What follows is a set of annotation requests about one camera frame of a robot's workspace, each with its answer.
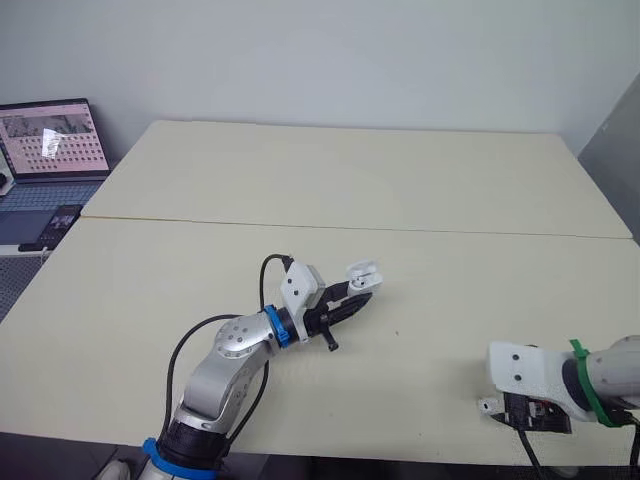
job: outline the blue ring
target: blue ring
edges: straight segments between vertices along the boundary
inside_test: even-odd
[[[171,462],[167,462],[158,453],[155,438],[147,438],[142,444],[142,450],[149,455],[151,463],[158,469],[175,477],[186,478],[188,480],[215,480],[217,472],[215,470],[200,470],[195,468],[180,467]]]
[[[267,305],[264,307],[264,311],[269,315],[269,320],[271,320],[271,325],[276,330],[276,336],[278,337],[278,343],[282,348],[287,348],[289,346],[289,332],[285,330],[282,326],[282,322],[280,321],[280,317],[276,312],[276,309],[273,305]]]

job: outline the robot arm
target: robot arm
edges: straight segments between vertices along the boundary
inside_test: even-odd
[[[256,372],[295,341],[306,343],[318,334],[335,350],[329,327],[360,310],[382,283],[373,262],[351,266],[348,276],[347,282],[326,287],[314,267],[294,261],[280,287],[283,308],[269,305],[222,325],[213,348],[191,375],[169,427],[157,442],[145,442],[151,461],[140,478],[215,478],[228,450],[227,433]]]
[[[546,420],[551,416],[560,418],[566,413],[576,420],[600,421],[607,425],[608,422],[603,422],[602,416],[594,411],[593,400],[588,398],[595,396],[605,413],[612,417],[611,423],[627,422],[629,415],[622,412],[640,408],[640,335],[625,337],[606,350],[585,351],[585,354],[584,373],[588,384],[584,374],[580,378],[575,352],[553,352],[506,342],[491,343],[487,357],[488,373],[496,388],[505,393],[507,414],[506,417],[498,415],[498,419],[503,421],[506,418],[503,423],[514,428],[562,433],[570,432],[568,419],[562,428],[558,424],[549,428]],[[520,401],[529,407],[523,409],[525,413],[518,420],[514,411],[508,410]],[[548,402],[561,410],[550,413]],[[496,403],[491,399],[481,400],[479,406],[483,413],[494,416],[497,413]]]

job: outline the laptop screen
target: laptop screen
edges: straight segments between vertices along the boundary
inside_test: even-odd
[[[16,179],[109,172],[85,99],[0,106],[0,149]]]

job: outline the laptop keyboard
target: laptop keyboard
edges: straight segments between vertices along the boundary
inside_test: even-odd
[[[60,205],[84,205],[98,190],[94,185],[16,185],[0,199],[0,212],[55,210]]]

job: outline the laptop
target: laptop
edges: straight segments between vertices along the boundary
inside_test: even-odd
[[[31,243],[60,205],[84,205],[110,168],[84,98],[0,106],[15,185],[0,198],[0,245]]]

